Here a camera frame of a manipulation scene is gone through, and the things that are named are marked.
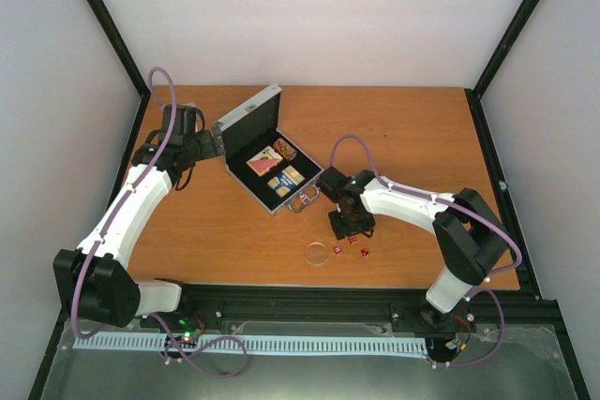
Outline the red card deck box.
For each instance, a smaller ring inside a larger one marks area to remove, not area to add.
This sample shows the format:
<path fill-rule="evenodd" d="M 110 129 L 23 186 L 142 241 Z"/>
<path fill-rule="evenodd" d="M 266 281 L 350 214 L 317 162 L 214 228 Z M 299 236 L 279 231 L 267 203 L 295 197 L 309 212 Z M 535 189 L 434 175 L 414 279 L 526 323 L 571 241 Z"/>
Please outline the red card deck box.
<path fill-rule="evenodd" d="M 258 154 L 251 157 L 247 161 L 247 165 L 256 175 L 262 177 L 282 161 L 283 157 L 272 146 L 266 146 Z"/>

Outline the brown poker chip stack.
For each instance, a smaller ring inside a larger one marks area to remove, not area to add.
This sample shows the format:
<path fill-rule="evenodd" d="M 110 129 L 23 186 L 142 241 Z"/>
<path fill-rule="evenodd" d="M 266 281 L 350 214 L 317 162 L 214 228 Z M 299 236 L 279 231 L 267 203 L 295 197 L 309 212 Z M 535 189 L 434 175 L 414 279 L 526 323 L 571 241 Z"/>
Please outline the brown poker chip stack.
<path fill-rule="evenodd" d="M 297 151 L 295 148 L 282 138 L 277 139 L 273 143 L 274 150 L 288 161 L 295 159 Z"/>

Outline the aluminium poker case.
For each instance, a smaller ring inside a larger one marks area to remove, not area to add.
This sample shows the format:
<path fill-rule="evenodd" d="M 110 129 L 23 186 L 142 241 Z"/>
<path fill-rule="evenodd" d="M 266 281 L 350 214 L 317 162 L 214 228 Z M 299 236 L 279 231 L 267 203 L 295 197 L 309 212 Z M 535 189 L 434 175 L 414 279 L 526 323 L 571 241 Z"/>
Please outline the aluminium poker case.
<path fill-rule="evenodd" d="M 301 212 L 320 195 L 323 168 L 278 125 L 282 89 L 271 84 L 212 126 L 226 170 L 270 214 Z"/>

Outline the blue gold card deck box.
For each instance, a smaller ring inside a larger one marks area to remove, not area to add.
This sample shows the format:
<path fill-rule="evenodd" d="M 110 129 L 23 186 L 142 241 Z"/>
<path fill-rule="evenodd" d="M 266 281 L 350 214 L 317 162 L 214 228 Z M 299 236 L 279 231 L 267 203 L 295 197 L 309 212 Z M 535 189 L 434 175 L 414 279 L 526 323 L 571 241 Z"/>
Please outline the blue gold card deck box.
<path fill-rule="evenodd" d="M 284 198 L 294 191 L 305 180 L 305 177 L 293 166 L 288 166 L 274 176 L 267 185 L 280 197 Z"/>

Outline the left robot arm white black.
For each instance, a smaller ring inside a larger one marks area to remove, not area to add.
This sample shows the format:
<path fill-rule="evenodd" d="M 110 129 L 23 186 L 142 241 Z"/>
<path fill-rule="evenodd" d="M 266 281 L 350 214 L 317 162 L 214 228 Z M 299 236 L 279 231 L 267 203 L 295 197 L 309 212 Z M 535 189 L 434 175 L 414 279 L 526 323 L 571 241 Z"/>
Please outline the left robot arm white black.
<path fill-rule="evenodd" d="M 150 133 L 135 152 L 125 183 L 96 227 L 73 250 L 63 249 L 53 261 L 62 305 L 73 325 L 87 319 L 124 327 L 138 316 L 161 312 L 174 327 L 194 319 L 195 304 L 182 295 L 181 284 L 137 282 L 128 272 L 132 252 L 160 202 L 183 173 L 196 163 L 224 153 L 216 131 L 191 129 L 172 134 Z"/>

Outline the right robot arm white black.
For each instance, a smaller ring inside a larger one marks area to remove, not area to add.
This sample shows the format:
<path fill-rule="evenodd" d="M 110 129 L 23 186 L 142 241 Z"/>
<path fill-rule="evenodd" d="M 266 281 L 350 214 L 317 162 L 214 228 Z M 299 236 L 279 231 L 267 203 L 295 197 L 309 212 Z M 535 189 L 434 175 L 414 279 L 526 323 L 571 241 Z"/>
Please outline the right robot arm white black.
<path fill-rule="evenodd" d="M 442 314 L 451 312 L 481 285 L 509 248 L 507 231 L 481 195 L 464 188 L 456 195 L 399 185 L 363 170 L 346 176 L 325 170 L 317 187 L 336 209 L 328 214 L 337 239 L 373 235 L 377 215 L 414 225 L 435 236 L 444 267 L 426 292 Z"/>

